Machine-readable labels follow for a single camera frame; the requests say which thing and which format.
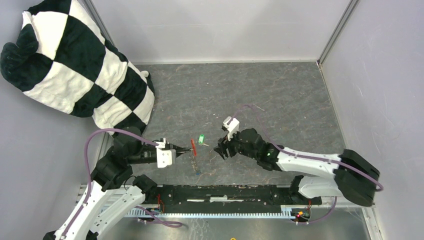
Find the metal key holder red handle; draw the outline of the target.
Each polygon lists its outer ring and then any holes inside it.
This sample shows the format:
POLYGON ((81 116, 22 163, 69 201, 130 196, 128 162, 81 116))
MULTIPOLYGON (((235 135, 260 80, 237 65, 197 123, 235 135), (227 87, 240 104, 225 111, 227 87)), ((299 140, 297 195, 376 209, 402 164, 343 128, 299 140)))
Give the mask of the metal key holder red handle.
POLYGON ((191 157, 191 165, 192 168, 195 172, 196 175, 200 175, 201 171, 197 165, 197 150, 196 150, 196 146, 195 146, 195 141, 193 138, 190 139, 190 143, 191 143, 191 150, 192 150, 192 157, 191 157))

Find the keys with green tag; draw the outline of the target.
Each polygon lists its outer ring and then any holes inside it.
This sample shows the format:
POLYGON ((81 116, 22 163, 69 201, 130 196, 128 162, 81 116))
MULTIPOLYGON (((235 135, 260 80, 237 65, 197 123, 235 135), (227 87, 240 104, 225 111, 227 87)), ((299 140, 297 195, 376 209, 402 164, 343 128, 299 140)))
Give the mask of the keys with green tag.
POLYGON ((205 135, 204 134, 200 134, 198 137, 198 144, 200 146, 209 146, 208 144, 205 143, 205 135))

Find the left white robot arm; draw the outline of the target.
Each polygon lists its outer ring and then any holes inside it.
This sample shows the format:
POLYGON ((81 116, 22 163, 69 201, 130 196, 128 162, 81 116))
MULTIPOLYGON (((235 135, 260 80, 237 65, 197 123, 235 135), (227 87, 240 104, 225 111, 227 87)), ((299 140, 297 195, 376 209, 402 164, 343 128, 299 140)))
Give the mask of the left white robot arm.
POLYGON ((180 155, 192 152, 165 138, 146 140, 135 126, 104 131, 117 134, 113 145, 88 171, 87 187, 70 216, 59 229, 46 233, 45 240, 102 240, 130 210, 157 198, 158 185, 146 175, 139 175, 118 200, 103 209, 133 175, 132 165, 156 163, 158 168, 166 168, 180 155))

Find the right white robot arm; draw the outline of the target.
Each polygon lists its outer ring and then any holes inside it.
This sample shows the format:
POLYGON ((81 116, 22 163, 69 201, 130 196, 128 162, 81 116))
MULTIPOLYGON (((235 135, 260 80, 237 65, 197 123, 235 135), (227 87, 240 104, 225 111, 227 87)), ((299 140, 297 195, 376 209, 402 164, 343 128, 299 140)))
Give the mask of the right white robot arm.
POLYGON ((236 154, 248 157, 267 171, 302 173, 288 191, 295 204, 316 197, 344 197, 371 207, 376 192, 383 189, 378 182, 379 170, 351 149, 341 154, 297 151, 267 142, 254 128, 248 128, 220 138, 214 151, 223 159, 236 154))

